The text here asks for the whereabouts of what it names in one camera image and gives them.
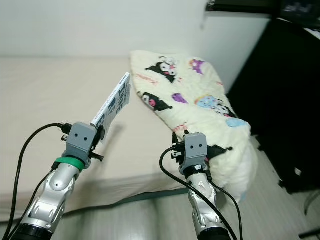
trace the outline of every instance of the beige bedsheet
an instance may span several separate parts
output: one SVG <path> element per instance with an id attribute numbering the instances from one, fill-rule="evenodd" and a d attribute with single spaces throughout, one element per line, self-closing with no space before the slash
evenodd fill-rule
<path id="1" fill-rule="evenodd" d="M 9 219 L 20 150 L 38 128 L 61 121 L 90 123 L 125 72 L 128 58 L 0 58 L 0 222 Z M 116 117 L 106 145 L 76 181 L 67 212 L 114 204 L 144 192 L 181 188 L 159 168 L 161 153 L 171 146 L 170 129 L 131 88 L 130 104 Z M 38 182 L 63 153 L 58 128 L 30 143 L 20 174 L 16 218 Z M 164 166 L 183 179 L 167 155 Z"/>

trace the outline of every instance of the black furniture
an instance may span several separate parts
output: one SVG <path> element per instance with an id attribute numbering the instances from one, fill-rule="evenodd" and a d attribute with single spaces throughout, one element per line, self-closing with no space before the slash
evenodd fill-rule
<path id="1" fill-rule="evenodd" d="M 228 93 L 288 193 L 320 187 L 320 39 L 273 19 Z"/>

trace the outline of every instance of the white wall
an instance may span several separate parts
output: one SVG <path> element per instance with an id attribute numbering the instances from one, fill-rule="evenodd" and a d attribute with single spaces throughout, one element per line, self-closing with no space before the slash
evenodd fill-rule
<path id="1" fill-rule="evenodd" d="M 1 56 L 188 53 L 211 62 L 230 88 L 268 19 L 204 17 L 206 0 L 1 0 Z"/>

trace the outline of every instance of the green ring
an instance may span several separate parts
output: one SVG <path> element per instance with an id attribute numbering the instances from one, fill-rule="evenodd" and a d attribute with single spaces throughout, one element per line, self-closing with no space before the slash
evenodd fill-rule
<path id="1" fill-rule="evenodd" d="M 68 156 L 59 157 L 55 160 L 55 162 L 62 163 L 62 164 L 70 164 L 70 165 L 76 167 L 77 169 L 79 169 L 80 172 L 85 168 L 85 164 L 82 161 L 80 161 L 76 158 L 73 158 L 73 157 L 68 157 Z"/>

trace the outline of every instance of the gray floor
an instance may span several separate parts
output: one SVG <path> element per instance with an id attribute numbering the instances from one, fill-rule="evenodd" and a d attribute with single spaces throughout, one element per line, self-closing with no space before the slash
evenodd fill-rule
<path id="1" fill-rule="evenodd" d="M 298 240 L 298 234 L 320 227 L 320 198 L 304 215 L 309 193 L 289 195 L 264 152 L 257 152 L 259 168 L 254 184 L 240 204 L 245 240 Z M 91 210 L 65 217 L 53 240 L 196 240 L 188 196 L 137 201 L 111 209 Z M 237 236 L 238 218 L 230 205 L 221 209 Z M 0 226 L 0 236 L 4 234 Z"/>

